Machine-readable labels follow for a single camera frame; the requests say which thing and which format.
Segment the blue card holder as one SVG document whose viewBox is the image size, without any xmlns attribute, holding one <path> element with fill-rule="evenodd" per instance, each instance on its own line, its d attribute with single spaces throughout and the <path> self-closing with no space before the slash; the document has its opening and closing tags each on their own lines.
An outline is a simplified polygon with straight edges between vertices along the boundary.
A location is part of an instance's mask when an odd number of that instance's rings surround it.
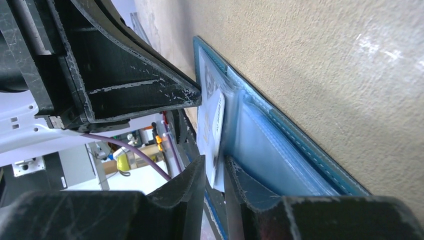
<svg viewBox="0 0 424 240">
<path fill-rule="evenodd" d="M 196 81 L 200 84 L 196 72 L 196 53 L 202 48 L 212 58 L 218 69 L 228 78 L 229 83 L 241 90 L 246 91 L 252 102 L 270 119 L 271 123 L 283 133 L 295 145 L 299 153 L 306 161 L 328 180 L 338 192 L 337 195 L 281 195 L 293 197 L 366 197 L 369 192 L 361 186 L 352 176 L 343 170 L 334 160 L 332 160 L 316 143 L 314 143 L 302 130 L 300 130 L 287 116 L 281 113 L 275 106 L 266 100 L 261 94 L 249 84 L 240 73 L 238 73 L 229 63 L 224 60 L 210 45 L 203 39 L 196 36 L 193 38 L 194 64 Z"/>
</svg>

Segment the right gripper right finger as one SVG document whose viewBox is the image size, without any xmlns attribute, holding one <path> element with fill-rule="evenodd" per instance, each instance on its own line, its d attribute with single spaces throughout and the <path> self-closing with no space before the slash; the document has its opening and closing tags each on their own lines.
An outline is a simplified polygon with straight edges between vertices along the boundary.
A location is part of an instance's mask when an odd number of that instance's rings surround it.
<svg viewBox="0 0 424 240">
<path fill-rule="evenodd" d="M 388 196 L 282 196 L 225 159 L 231 240 L 421 240 L 412 211 Z"/>
</svg>

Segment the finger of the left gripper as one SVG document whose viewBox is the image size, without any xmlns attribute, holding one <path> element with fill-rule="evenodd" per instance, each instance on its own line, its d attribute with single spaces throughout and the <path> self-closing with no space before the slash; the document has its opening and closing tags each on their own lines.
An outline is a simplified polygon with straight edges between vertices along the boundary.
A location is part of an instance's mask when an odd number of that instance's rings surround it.
<svg viewBox="0 0 424 240">
<path fill-rule="evenodd" d="M 126 26 L 110 0 L 57 0 L 54 21 L 84 122 L 125 121 L 200 105 L 199 84 Z"/>
</svg>

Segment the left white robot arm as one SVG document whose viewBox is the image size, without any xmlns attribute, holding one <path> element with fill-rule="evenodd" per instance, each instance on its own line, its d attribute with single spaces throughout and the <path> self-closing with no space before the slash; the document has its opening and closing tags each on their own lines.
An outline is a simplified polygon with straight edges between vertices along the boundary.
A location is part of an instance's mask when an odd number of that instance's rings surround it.
<svg viewBox="0 0 424 240">
<path fill-rule="evenodd" d="M 0 151 L 129 127 L 196 107 L 201 87 L 110 0 L 0 3 Z"/>
</svg>

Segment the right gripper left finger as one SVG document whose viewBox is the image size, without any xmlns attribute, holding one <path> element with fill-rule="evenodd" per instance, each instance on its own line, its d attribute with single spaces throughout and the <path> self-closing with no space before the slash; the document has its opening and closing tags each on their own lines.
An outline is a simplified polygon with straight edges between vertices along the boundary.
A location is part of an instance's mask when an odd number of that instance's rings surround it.
<svg viewBox="0 0 424 240">
<path fill-rule="evenodd" d="M 33 191 L 0 216 L 3 240 L 198 240 L 205 157 L 149 194 L 140 191 Z"/>
</svg>

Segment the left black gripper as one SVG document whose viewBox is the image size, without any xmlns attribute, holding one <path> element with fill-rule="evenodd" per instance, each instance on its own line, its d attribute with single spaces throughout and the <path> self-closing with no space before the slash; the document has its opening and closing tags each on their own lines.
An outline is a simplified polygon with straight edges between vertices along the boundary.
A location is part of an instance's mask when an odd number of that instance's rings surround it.
<svg viewBox="0 0 424 240">
<path fill-rule="evenodd" d="M 51 0 L 3 0 L 0 3 L 0 89 L 28 91 L 34 118 L 48 129 L 102 133 L 128 128 L 129 120 L 89 122 L 66 60 L 71 53 Z"/>
</svg>

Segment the white diamond VIP card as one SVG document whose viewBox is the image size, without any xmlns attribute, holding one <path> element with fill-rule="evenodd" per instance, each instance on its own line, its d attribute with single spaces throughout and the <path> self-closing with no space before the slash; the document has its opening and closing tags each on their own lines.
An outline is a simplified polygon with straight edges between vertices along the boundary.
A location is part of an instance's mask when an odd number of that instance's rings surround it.
<svg viewBox="0 0 424 240">
<path fill-rule="evenodd" d="M 224 190 L 223 168 L 220 160 L 225 97 L 220 89 L 211 96 L 203 96 L 197 116 L 197 146 L 205 156 L 205 173 L 209 185 L 220 192 Z"/>
</svg>

